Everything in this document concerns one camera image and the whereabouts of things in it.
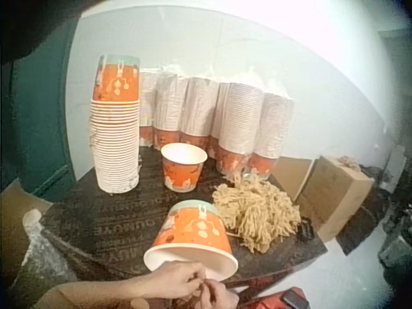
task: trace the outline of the hand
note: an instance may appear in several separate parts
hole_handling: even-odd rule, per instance
[[[226,290],[223,283],[206,279],[195,309],[235,309],[238,302],[239,296]]]
[[[144,277],[143,298],[175,299],[186,297],[199,289],[206,278],[201,263],[166,262]]]

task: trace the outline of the upside-down paper bucket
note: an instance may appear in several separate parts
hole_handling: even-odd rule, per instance
[[[139,145],[151,147],[153,145],[153,126],[140,127]]]
[[[207,150],[207,146],[209,144],[209,136],[193,136],[182,133],[180,142],[185,144],[191,144],[196,147],[202,148],[203,150]]]
[[[98,63],[93,100],[133,102],[139,97],[140,59],[125,55],[104,55]]]
[[[219,157],[219,140],[216,137],[209,137],[209,146],[207,149],[207,155],[212,159],[218,159]]]
[[[219,146],[216,158],[216,169],[223,175],[241,172],[247,164],[246,154],[233,153]]]
[[[207,153],[196,146],[173,143],[162,147],[165,185],[175,192],[189,192],[198,183]]]
[[[167,261],[198,261],[205,266],[206,276],[217,281],[234,275],[238,261],[215,206],[187,200],[172,207],[144,255],[144,263],[152,271]]]
[[[165,131],[153,128],[153,145],[157,150],[161,150],[167,144],[178,143],[179,139],[179,131]]]
[[[252,173],[257,173],[262,178],[267,179],[270,176],[270,171],[275,166],[277,159],[265,158],[257,153],[252,153],[247,167]]]

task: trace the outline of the wrist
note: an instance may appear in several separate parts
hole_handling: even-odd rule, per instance
[[[156,297],[151,287],[151,275],[126,279],[120,282],[124,299]]]

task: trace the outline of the orange cup bottom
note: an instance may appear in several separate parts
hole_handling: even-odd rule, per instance
[[[247,155],[233,153],[219,146],[216,168],[224,175],[241,172],[246,167],[247,160]]]
[[[202,148],[204,151],[206,151],[208,143],[209,143],[209,137],[208,136],[193,136],[193,135],[182,133],[180,142],[185,143],[185,144],[190,144],[193,146],[197,146],[199,148]]]
[[[216,137],[210,136],[207,155],[212,159],[219,157],[219,140]]]
[[[151,147],[153,145],[153,127],[139,127],[139,145]]]
[[[117,64],[106,64],[97,70],[99,83],[95,83],[93,100],[97,101],[135,101],[139,98],[138,66],[125,65],[122,76],[118,76]]]
[[[269,178],[270,171],[275,166],[276,161],[277,159],[265,158],[253,153],[247,163],[247,167],[250,171],[256,172],[264,178]]]
[[[164,145],[178,143],[179,139],[179,131],[164,131],[153,128],[153,145],[157,150],[161,150]]]
[[[203,163],[179,164],[163,158],[165,185],[175,192],[190,192],[196,188]]]
[[[200,213],[197,208],[171,211],[153,246],[166,243],[188,243],[214,247],[232,254],[225,227],[211,212]]]

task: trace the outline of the cardboard box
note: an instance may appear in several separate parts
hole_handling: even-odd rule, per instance
[[[367,197],[374,179],[321,156],[297,199],[301,215],[309,217],[319,237],[333,239]]]
[[[313,163],[314,161],[310,159],[281,156],[272,169],[273,177],[292,201],[296,201],[302,191],[312,170]]]

